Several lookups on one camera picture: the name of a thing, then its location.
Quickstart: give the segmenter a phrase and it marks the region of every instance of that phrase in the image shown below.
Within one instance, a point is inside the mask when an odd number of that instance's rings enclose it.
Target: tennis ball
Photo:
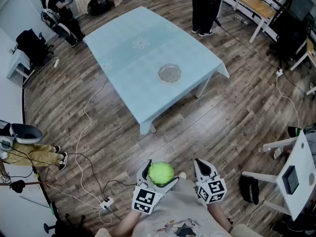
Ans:
[[[156,185],[164,185],[174,177],[174,170],[169,163],[155,162],[148,169],[150,180]]]

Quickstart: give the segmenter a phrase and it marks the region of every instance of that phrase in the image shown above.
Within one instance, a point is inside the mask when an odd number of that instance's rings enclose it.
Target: robotic arm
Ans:
[[[179,181],[173,178],[163,186],[155,185],[148,176],[152,160],[146,161],[137,171],[137,186],[134,190],[132,209],[151,214],[164,195]],[[202,159],[194,160],[195,177],[197,179],[197,195],[207,204],[222,200],[227,192],[225,181],[220,178],[214,165]]]
[[[151,214],[163,196],[179,181],[179,177],[176,177],[163,186],[155,185],[148,176],[151,165],[152,160],[148,160],[137,171],[137,186],[132,202],[132,209],[146,214]]]
[[[214,165],[196,158],[194,173],[197,179],[197,195],[207,204],[222,200],[227,192],[224,178],[221,178]]]

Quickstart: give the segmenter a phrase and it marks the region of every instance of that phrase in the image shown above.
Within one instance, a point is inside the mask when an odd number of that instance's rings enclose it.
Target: flower pattern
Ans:
[[[111,70],[113,66],[111,65],[113,60],[103,60],[101,68],[105,70]]]
[[[166,30],[167,31],[177,31],[177,26],[176,25],[173,25],[173,24],[166,24]]]
[[[143,39],[142,37],[139,37],[138,40],[133,41],[133,48],[139,48],[144,49],[146,45],[150,45],[148,42],[148,38]]]

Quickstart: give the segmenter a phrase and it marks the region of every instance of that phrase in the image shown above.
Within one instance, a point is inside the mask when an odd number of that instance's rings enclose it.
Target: white sneaker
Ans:
[[[199,28],[198,28],[198,29],[192,28],[192,30],[191,30],[191,32],[192,32],[193,34],[196,34],[198,31],[199,31]]]
[[[206,36],[210,36],[212,34],[212,32],[213,32],[212,30],[210,30],[209,33],[201,33],[201,32],[199,32],[198,35],[200,37],[206,37]]]
[[[179,177],[183,178],[183,179],[187,179],[187,175],[185,172],[180,172],[179,173]]]

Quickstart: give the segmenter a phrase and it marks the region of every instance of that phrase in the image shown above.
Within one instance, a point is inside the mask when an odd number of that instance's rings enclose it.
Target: power strip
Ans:
[[[113,204],[114,203],[114,200],[113,200],[113,198],[111,198],[111,197],[108,197],[108,201],[107,202],[102,202],[102,204],[100,204],[101,205],[101,207],[103,208],[103,209],[106,209],[107,207],[109,207],[111,204]]]
[[[276,72],[276,74],[277,74],[278,77],[282,76],[283,75],[283,70],[282,69],[278,70]]]

